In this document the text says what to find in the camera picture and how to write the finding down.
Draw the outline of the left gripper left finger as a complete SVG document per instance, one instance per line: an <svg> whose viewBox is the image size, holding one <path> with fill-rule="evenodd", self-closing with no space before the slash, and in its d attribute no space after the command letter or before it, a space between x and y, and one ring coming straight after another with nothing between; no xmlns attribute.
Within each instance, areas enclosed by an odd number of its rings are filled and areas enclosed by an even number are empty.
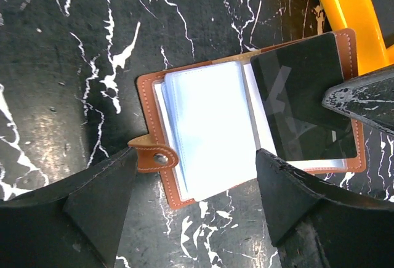
<svg viewBox="0 0 394 268"><path fill-rule="evenodd" d="M1 202L1 267L114 267L137 152Z"/></svg>

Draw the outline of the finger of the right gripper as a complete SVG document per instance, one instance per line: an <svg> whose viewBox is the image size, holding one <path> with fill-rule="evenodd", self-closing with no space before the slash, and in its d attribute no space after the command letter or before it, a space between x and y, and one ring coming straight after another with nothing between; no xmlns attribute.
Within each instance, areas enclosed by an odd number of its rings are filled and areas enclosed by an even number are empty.
<svg viewBox="0 0 394 268"><path fill-rule="evenodd" d="M393 136L393 65L329 88L322 105Z"/></svg>

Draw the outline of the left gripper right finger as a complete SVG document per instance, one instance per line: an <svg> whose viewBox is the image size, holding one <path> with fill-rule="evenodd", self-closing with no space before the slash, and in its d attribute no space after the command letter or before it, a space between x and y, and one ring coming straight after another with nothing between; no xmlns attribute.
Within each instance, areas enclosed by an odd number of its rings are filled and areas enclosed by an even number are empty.
<svg viewBox="0 0 394 268"><path fill-rule="evenodd" d="M264 149L256 169L282 267L393 267L393 203L332 185Z"/></svg>

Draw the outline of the black credit card white edge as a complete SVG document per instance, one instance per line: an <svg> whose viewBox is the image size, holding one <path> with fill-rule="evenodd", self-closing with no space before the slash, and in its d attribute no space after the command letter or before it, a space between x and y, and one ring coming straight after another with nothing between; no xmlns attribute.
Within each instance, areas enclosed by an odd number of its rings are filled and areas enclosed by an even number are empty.
<svg viewBox="0 0 394 268"><path fill-rule="evenodd" d="M344 81L334 34L255 55L251 66L280 158L356 157L350 118L322 105L325 92Z"/></svg>

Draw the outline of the small orange plastic bin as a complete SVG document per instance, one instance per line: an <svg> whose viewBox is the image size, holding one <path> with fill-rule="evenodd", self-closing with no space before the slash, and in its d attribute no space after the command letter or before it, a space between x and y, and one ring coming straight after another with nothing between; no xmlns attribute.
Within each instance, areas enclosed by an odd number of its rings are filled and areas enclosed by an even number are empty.
<svg viewBox="0 0 394 268"><path fill-rule="evenodd" d="M387 47L372 0L320 0L334 31L351 28L356 34L359 74L393 64L393 46Z"/></svg>

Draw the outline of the brown leather card holder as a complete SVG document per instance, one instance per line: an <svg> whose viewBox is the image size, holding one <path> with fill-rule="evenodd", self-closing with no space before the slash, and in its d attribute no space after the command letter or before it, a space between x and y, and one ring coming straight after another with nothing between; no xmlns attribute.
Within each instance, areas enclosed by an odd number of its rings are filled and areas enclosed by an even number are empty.
<svg viewBox="0 0 394 268"><path fill-rule="evenodd" d="M357 77L355 32L328 33L336 38L344 81ZM257 150L277 155L251 59L314 37L137 78L148 134L129 145L141 173L160 174L172 209L255 179ZM363 125L350 120L356 157L287 162L311 174L364 171Z"/></svg>

